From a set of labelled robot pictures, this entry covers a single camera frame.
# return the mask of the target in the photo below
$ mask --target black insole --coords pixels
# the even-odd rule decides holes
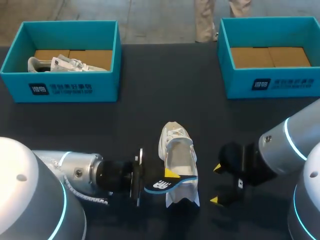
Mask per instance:
[[[36,71],[38,73],[50,72],[51,68],[49,66],[43,66],[43,67],[39,67]]]

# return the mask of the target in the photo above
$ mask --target brown cardboard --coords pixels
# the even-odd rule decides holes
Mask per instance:
[[[269,52],[276,68],[311,67],[302,47],[269,47]]]
[[[34,56],[39,60],[51,61],[53,57],[58,57],[60,54],[68,57],[69,52],[70,50],[36,50]]]
[[[34,56],[39,60],[52,60],[60,54],[70,59],[77,59],[84,64],[110,71],[112,50],[37,50]]]
[[[71,50],[69,53],[69,58],[70,59],[77,59],[77,60],[80,60],[81,62],[87,64],[87,53],[85,50],[82,50],[82,51]]]
[[[78,59],[83,63],[103,68],[110,71],[112,62],[112,51],[111,50],[83,50],[83,51],[70,51],[70,59]]]
[[[112,62],[111,50],[86,50],[86,64],[110,71]]]
[[[266,47],[232,47],[231,53],[237,69],[274,68]]]

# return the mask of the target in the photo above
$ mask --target concrete floor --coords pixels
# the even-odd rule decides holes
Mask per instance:
[[[319,0],[252,0],[252,16],[315,16]],[[229,16],[216,0],[214,21]],[[0,46],[11,44],[23,21],[118,20],[122,43],[193,43],[194,0],[0,0]]]

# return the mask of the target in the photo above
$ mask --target logo on box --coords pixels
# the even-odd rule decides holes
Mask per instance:
[[[47,86],[44,83],[29,83],[33,95],[49,95]]]
[[[257,78],[254,80],[252,90],[267,90],[269,87],[270,78]]]

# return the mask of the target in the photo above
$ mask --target cable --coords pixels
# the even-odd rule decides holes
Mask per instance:
[[[80,199],[89,201],[89,202],[98,203],[98,204],[104,204],[104,205],[109,205],[107,199],[105,199],[105,198],[98,198],[98,197],[87,196],[87,195],[84,195],[84,194],[78,192],[77,190],[75,190],[75,189],[72,187],[71,183],[69,182],[67,176],[66,176],[66,175],[64,174],[64,172],[61,170],[62,164],[58,164],[58,163],[57,163],[54,159],[52,159],[52,158],[51,158],[51,161],[53,162],[53,167],[62,173],[64,185],[65,185],[75,196],[77,196],[77,197],[80,198]]]
[[[75,190],[68,178],[66,175],[63,175],[63,179],[64,179],[64,183],[66,184],[66,187],[74,194],[76,195],[78,198],[81,198],[83,200],[86,200],[86,201],[90,201],[90,202],[94,202],[94,203],[99,203],[99,204],[104,204],[104,205],[108,205],[108,201],[104,198],[97,198],[97,197],[92,197],[92,196],[87,196],[87,195],[84,195],[80,192],[78,192],[77,190]]]

